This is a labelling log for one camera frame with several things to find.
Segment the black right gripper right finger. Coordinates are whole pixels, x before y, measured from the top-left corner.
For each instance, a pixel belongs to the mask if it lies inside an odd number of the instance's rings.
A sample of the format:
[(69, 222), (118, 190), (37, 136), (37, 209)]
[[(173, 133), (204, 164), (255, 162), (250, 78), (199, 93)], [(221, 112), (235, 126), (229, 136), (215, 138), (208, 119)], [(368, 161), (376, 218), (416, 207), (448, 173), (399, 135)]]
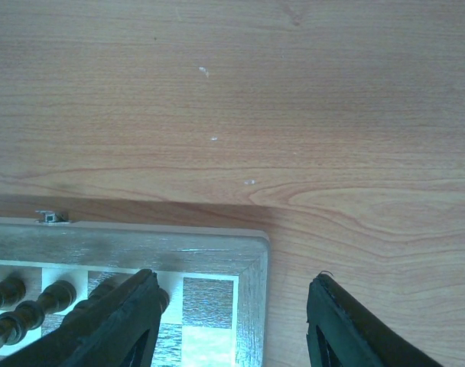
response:
[(439, 366), (400, 337), (331, 276), (310, 283), (306, 335), (312, 366)]

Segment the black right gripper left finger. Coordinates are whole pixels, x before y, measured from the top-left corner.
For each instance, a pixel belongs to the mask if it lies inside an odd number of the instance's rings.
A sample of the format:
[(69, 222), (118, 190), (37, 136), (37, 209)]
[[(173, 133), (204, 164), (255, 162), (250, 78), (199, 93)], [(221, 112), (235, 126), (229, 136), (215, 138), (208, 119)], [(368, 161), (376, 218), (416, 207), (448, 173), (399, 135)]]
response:
[(150, 366), (159, 327), (157, 274), (142, 269), (0, 366)]

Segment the dark chess knight piece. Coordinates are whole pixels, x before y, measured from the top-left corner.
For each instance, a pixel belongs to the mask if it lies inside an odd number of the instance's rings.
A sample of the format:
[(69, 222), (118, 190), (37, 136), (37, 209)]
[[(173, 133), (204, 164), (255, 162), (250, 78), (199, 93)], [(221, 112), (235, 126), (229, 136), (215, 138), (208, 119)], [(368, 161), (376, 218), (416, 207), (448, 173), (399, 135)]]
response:
[(0, 314), (0, 348), (21, 342), (28, 331), (42, 325), (49, 314), (66, 310), (76, 300), (76, 288), (65, 280), (55, 281), (37, 300), (21, 302), (13, 311)]

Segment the dark chess piece tall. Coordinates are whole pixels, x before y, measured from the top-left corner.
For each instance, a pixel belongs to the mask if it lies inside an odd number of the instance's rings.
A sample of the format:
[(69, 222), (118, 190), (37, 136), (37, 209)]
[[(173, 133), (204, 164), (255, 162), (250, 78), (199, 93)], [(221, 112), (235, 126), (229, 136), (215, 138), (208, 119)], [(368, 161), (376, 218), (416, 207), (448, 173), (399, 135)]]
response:
[(10, 307), (20, 302), (26, 295), (24, 282), (16, 277), (0, 281), (0, 308)]

